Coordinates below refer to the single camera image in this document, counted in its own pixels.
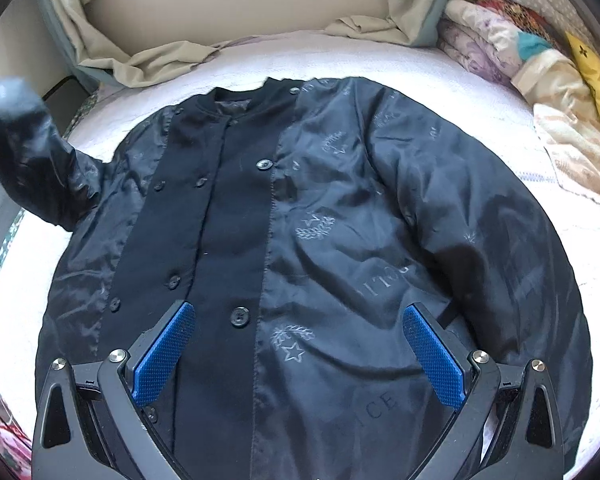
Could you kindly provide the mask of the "white quilted bed cover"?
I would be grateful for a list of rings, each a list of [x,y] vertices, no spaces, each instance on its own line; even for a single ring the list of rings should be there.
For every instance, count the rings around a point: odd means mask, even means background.
[[[314,34],[292,34],[232,47],[192,72],[145,90],[120,90],[98,103],[64,138],[109,162],[142,120],[163,107],[214,89],[250,91],[265,81],[363,78],[422,104],[493,154],[528,188],[562,242],[588,322],[593,360],[588,420],[572,465],[573,478],[600,440],[600,204],[567,191],[535,132],[531,107],[513,91],[465,72],[437,50],[407,49]],[[26,209],[9,248],[10,281],[0,285],[0,393],[25,432],[32,432],[45,382],[35,378],[38,335],[50,285],[70,240],[61,226]]]

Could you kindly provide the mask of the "dark navy satin jacket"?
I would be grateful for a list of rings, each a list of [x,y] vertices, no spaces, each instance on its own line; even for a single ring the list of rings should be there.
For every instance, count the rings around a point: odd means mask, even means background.
[[[0,181],[71,235],[35,378],[128,348],[176,300],[191,341],[151,405],[196,479],[403,479],[450,413],[402,333],[424,304],[469,349],[542,360],[562,452],[591,403],[588,322],[553,223],[490,150],[363,78],[214,89],[109,162],[0,81]]]

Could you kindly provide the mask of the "beige curtain right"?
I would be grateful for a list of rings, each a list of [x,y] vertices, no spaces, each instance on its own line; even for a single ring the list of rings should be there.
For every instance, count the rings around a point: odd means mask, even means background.
[[[398,44],[403,47],[434,47],[437,26],[448,0],[387,0],[388,15],[375,18],[351,15],[329,24],[327,35]]]

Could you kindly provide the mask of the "beige curtain left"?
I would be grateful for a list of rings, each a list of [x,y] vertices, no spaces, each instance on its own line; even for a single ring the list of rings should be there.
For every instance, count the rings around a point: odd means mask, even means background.
[[[80,0],[38,0],[43,21],[71,73],[88,86],[143,89],[210,61],[215,47],[178,40],[129,54],[95,27]]]

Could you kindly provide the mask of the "beige curtain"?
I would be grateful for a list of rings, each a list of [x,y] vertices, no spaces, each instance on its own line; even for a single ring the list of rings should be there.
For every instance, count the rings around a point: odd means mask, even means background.
[[[403,47],[434,47],[437,26],[448,0],[387,0],[388,15],[375,18],[351,15],[329,24],[327,35],[398,44]]]
[[[95,27],[80,0],[38,0],[43,21],[71,73],[88,86],[143,89],[210,61],[215,47],[178,40],[129,54]]]

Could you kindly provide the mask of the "pile of folded quilts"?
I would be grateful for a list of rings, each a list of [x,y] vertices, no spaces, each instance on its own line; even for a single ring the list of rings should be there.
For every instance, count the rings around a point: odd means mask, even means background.
[[[449,0],[438,46],[468,72],[517,90],[558,184],[600,204],[600,115],[566,32],[600,58],[578,0]]]

